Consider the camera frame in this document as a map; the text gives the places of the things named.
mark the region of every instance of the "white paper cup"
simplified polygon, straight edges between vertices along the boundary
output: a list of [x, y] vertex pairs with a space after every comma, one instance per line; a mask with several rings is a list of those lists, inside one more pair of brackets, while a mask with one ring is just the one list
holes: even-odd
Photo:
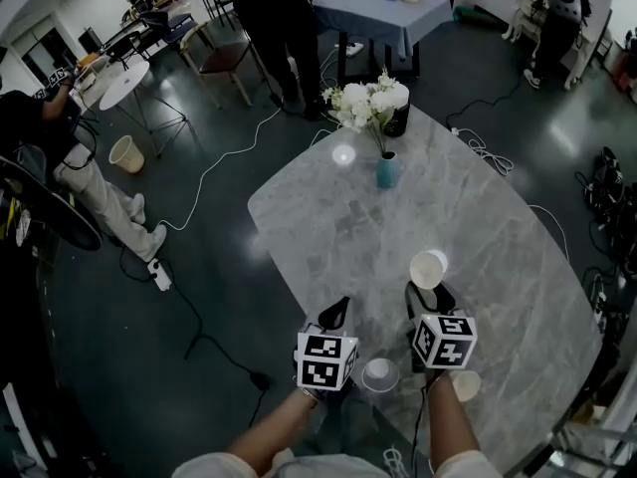
[[480, 376], [472, 370], [452, 370], [449, 372], [456, 395], [461, 402], [471, 400], [480, 391], [482, 380]]
[[372, 359], [362, 371], [361, 380], [370, 391], [386, 393], [394, 388], [400, 378], [398, 366], [385, 358]]
[[446, 269], [447, 257], [442, 252], [438, 250], [421, 251], [411, 259], [409, 276], [420, 289], [430, 291], [440, 285]]

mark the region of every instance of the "teal vase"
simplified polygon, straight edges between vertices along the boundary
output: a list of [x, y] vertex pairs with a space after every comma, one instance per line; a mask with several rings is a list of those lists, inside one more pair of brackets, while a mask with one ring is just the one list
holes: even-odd
[[376, 185], [381, 189], [394, 187], [400, 179], [398, 159], [394, 152], [383, 152], [376, 165]]

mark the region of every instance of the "black vase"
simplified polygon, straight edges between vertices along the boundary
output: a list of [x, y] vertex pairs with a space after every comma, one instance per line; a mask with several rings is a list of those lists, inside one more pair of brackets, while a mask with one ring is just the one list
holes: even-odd
[[394, 116], [385, 126], [383, 130], [385, 136], [389, 136], [392, 138], [396, 138], [398, 136], [402, 136], [407, 129], [407, 119], [409, 119], [409, 100], [407, 100], [407, 104], [394, 111]]

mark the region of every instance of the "table with blue cloth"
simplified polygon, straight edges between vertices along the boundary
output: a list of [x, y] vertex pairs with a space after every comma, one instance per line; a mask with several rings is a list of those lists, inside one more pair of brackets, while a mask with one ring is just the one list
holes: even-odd
[[[313, 0], [320, 30], [334, 29], [338, 40], [338, 84], [344, 86], [351, 77], [345, 75], [347, 35], [369, 40], [370, 64], [375, 64], [373, 46], [385, 45], [385, 66], [391, 76], [420, 76], [419, 42], [438, 25], [452, 21], [449, 0]], [[391, 54], [395, 50], [404, 60], [412, 58], [411, 71], [392, 71]]]

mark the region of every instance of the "forearm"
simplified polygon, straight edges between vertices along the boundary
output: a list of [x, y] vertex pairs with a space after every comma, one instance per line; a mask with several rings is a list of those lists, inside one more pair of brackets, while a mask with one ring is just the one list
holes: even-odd
[[59, 119], [64, 111], [64, 105], [67, 103], [71, 84], [62, 84], [58, 89], [58, 93], [51, 102], [44, 103], [42, 110], [42, 120], [51, 121]]
[[312, 398], [295, 390], [268, 417], [239, 437], [228, 453], [247, 462], [257, 475], [266, 474], [275, 455], [294, 443], [315, 404]]
[[434, 471], [454, 455], [480, 449], [448, 374], [433, 383], [429, 389], [428, 403]]

